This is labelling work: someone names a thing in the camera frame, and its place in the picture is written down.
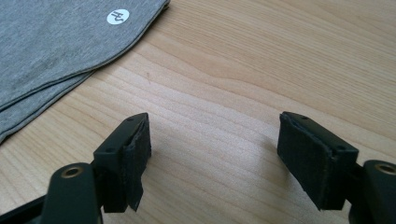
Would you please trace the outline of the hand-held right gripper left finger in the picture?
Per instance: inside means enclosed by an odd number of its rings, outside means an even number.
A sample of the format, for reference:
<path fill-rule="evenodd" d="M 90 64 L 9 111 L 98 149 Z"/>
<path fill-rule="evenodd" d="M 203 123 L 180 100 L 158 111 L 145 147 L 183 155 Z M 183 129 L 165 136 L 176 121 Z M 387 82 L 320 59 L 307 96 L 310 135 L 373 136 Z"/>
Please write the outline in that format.
<path fill-rule="evenodd" d="M 106 213 L 137 210 L 143 196 L 141 177 L 151 156 L 149 114 L 125 119 L 93 152 L 99 196 Z"/>

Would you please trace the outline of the grey cloth garment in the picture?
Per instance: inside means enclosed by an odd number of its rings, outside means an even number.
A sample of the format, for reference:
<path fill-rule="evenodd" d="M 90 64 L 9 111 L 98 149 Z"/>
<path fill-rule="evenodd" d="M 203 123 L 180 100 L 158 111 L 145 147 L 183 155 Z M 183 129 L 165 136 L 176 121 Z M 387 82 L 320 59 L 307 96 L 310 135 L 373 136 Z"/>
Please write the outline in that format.
<path fill-rule="evenodd" d="M 0 143 L 128 51 L 171 0 L 0 0 Z"/>

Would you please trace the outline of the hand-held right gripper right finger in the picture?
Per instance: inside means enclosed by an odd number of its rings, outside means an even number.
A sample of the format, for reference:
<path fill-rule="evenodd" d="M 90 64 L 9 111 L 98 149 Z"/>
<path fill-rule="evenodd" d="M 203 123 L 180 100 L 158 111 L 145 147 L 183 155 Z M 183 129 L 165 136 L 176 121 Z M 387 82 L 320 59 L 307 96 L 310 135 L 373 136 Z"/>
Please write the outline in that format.
<path fill-rule="evenodd" d="M 340 210 L 359 151 L 312 119 L 283 112 L 277 154 L 319 210 Z"/>

